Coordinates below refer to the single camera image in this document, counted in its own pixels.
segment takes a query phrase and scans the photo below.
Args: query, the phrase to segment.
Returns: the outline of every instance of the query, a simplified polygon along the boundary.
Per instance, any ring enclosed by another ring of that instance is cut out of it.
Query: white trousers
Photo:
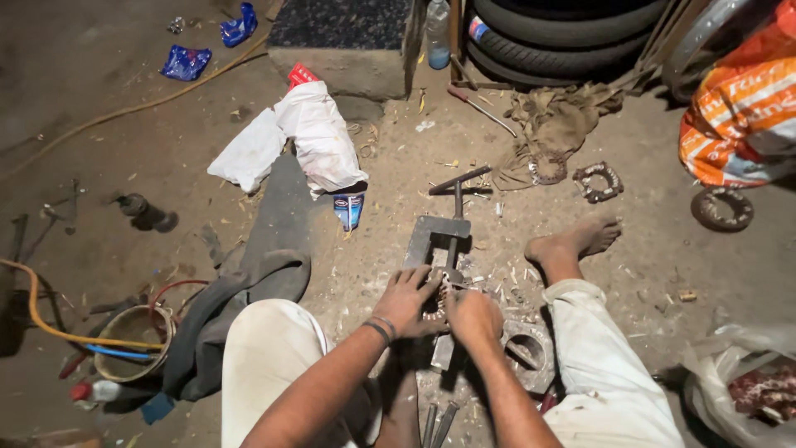
[[[682,447],[669,404],[605,309],[603,291],[566,280],[544,292],[551,305],[567,398],[544,416],[567,448]],[[287,387],[331,350],[318,322],[280,299],[249,305],[224,350],[221,446],[237,448]],[[313,446],[355,448],[378,435],[380,411],[360,389]]]

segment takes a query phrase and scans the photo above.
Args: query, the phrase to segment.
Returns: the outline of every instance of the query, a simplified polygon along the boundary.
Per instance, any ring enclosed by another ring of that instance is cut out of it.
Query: orange sack
[[[796,0],[702,81],[680,123],[680,160],[702,183],[728,187],[796,171]]]

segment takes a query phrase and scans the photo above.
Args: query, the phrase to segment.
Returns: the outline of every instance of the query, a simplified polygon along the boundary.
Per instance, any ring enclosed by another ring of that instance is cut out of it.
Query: hand
[[[489,296],[472,290],[462,291],[459,299],[444,297],[443,306],[453,336],[472,356],[473,350],[489,347],[503,334],[503,315]]]
[[[420,285],[431,272],[431,266],[400,270],[390,277],[387,289],[376,303],[373,315],[389,320],[396,329],[396,338],[418,337],[446,329],[442,322],[423,321],[420,308],[442,283],[442,273],[438,273],[422,288]],[[371,319],[374,324],[384,327],[388,334],[390,329],[378,319]]]

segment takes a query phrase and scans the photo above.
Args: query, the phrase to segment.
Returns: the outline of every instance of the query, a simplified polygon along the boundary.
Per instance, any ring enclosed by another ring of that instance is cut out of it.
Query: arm
[[[395,273],[371,318],[392,338],[412,336],[423,331],[420,307],[439,287],[441,279],[420,284],[430,266]],[[294,447],[307,444],[329,424],[351,398],[355,388],[367,378],[381,353],[387,348],[375,329],[361,326],[328,355],[310,366],[263,413],[246,436],[242,448],[256,446]]]
[[[458,302],[452,295],[446,296],[445,301],[451,330],[470,353],[484,379],[497,444],[501,448],[561,448],[558,438],[509,368],[498,343],[503,332],[503,316],[498,305],[484,294],[471,291]]]

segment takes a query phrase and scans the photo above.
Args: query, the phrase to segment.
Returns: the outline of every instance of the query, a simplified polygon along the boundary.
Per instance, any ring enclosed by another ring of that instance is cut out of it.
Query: white plastic bag
[[[741,360],[753,352],[796,353],[796,325],[765,327],[725,325],[713,336],[683,352],[683,366],[692,372],[685,386],[688,407],[718,435],[742,448],[792,448],[796,427],[787,422],[771,428],[736,412],[727,384],[736,376]]]
[[[274,104],[276,123],[296,143],[313,198],[366,180],[338,106],[323,81],[299,84]]]
[[[240,184],[246,193],[257,189],[287,137],[276,125],[276,114],[265,109],[244,128],[207,168],[208,174]]]

